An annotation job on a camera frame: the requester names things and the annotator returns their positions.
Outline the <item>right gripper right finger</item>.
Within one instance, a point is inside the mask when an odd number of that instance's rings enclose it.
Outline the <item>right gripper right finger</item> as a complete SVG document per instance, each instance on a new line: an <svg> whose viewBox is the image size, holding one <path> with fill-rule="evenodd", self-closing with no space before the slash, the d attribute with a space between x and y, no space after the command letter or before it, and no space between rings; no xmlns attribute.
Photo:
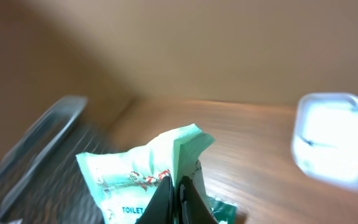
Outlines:
<svg viewBox="0 0 358 224"><path fill-rule="evenodd" d="M217 224L188 176L181 179L179 187L179 224Z"/></svg>

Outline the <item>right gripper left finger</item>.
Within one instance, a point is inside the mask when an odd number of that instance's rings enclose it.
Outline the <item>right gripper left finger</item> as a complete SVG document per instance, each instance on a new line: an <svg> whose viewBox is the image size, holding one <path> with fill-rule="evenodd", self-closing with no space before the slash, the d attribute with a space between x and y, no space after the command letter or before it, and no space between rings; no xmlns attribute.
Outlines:
<svg viewBox="0 0 358 224"><path fill-rule="evenodd" d="M136 224L172 224L173 198L174 187L172 179L165 176Z"/></svg>

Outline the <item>pale green wipes packet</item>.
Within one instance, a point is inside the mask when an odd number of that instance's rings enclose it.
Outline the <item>pale green wipes packet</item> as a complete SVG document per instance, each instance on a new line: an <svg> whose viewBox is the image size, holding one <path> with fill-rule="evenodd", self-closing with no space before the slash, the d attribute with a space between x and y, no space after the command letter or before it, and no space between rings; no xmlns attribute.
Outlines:
<svg viewBox="0 0 358 224"><path fill-rule="evenodd" d="M165 176L171 177L174 187L172 223L178 223L179 185L184 176L191 179L217 223L234 223L236 206L208 196L204 186L198 158L213 142L210 134L191 124L127 152L82 152L76 160L105 223L136 223Z"/></svg>

